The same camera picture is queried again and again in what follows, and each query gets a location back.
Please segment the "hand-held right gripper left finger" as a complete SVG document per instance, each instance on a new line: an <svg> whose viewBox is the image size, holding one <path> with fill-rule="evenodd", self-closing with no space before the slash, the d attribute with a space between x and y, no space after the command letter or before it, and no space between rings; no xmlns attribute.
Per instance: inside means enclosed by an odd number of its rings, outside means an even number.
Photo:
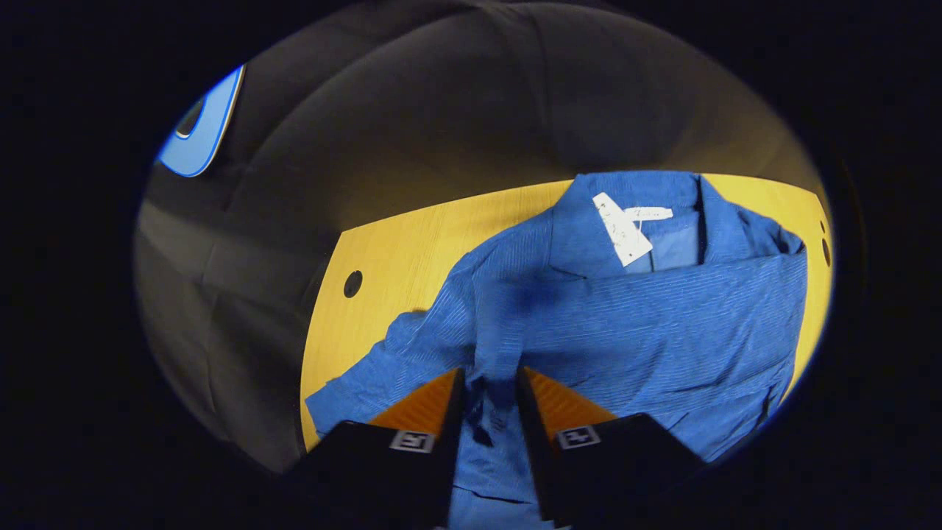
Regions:
<svg viewBox="0 0 942 530"><path fill-rule="evenodd" d="M464 370L370 422L337 423L283 477L317 529L443 529L464 416Z"/></svg>

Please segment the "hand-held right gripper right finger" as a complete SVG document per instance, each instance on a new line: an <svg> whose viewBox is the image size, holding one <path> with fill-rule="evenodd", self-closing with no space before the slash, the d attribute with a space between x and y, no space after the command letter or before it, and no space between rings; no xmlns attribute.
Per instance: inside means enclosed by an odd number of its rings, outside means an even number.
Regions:
<svg viewBox="0 0 942 530"><path fill-rule="evenodd" d="M619 418L529 367L516 403L539 513L556 528L652 528L670 491L706 466L650 415Z"/></svg>

